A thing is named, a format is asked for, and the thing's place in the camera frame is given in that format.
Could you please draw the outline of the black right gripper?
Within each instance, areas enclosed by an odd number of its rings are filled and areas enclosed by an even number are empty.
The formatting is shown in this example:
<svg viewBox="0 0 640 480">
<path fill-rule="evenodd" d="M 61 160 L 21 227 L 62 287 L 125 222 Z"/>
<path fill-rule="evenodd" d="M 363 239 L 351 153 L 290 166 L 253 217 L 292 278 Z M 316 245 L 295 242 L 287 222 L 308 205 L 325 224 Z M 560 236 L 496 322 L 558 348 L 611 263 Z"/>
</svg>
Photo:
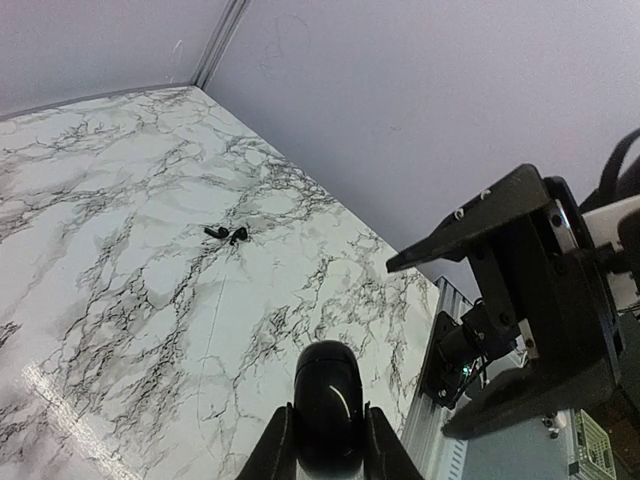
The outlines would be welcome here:
<svg viewBox="0 0 640 480">
<path fill-rule="evenodd" d="M 518 166 L 386 262 L 395 273 L 438 259 L 472 266 L 492 343 L 520 335 L 525 368 L 501 372 L 442 427 L 471 440 L 533 417 L 608 400 L 620 381 L 621 339 L 607 267 L 623 258 L 597 246 L 560 177 Z"/>
</svg>

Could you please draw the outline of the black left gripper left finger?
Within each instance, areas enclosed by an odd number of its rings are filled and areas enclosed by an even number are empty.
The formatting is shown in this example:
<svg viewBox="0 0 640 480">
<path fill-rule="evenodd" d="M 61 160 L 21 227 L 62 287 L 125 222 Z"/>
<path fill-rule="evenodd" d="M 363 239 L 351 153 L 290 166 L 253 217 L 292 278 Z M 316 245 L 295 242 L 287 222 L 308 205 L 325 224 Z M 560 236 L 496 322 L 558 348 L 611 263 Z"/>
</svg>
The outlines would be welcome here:
<svg viewBox="0 0 640 480">
<path fill-rule="evenodd" d="M 239 473 L 239 480 L 291 480 L 297 477 L 294 409 L 278 407 Z"/>
</svg>

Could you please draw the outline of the round black charging case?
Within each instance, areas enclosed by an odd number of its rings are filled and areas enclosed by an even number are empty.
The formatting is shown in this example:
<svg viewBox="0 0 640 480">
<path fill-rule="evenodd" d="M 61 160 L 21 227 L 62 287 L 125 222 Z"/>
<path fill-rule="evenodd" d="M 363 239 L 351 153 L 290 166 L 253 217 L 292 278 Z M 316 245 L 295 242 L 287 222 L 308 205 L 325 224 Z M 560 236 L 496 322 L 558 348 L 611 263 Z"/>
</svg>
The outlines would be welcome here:
<svg viewBox="0 0 640 480">
<path fill-rule="evenodd" d="M 294 379 L 299 465 L 313 479 L 347 479 L 362 464 L 364 402 L 356 357 L 345 344 L 316 342 L 301 353 Z"/>
</svg>

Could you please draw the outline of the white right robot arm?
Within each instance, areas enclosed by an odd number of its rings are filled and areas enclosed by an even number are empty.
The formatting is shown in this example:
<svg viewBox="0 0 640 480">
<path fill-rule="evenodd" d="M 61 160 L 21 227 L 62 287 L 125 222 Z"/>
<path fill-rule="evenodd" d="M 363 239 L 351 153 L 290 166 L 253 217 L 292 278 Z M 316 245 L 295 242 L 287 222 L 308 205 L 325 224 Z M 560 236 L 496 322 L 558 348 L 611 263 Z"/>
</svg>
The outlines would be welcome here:
<svg viewBox="0 0 640 480">
<path fill-rule="evenodd" d="M 388 260 L 399 272 L 467 261 L 480 296 L 436 319 L 420 389 L 453 413 L 442 429 L 478 438 L 608 400 L 621 379 L 620 320 L 639 314 L 639 195 L 619 173 L 637 132 L 577 202 L 561 177 L 523 164 Z"/>
</svg>

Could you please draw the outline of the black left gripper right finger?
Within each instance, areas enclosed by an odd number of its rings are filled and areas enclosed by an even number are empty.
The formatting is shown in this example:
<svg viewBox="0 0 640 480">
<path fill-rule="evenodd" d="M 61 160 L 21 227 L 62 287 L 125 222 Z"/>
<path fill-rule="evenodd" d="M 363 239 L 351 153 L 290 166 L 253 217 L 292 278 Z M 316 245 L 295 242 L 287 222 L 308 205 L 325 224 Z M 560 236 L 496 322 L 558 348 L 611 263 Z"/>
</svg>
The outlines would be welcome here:
<svg viewBox="0 0 640 480">
<path fill-rule="evenodd" d="M 423 480 L 382 409 L 367 403 L 364 414 L 364 478 Z"/>
</svg>

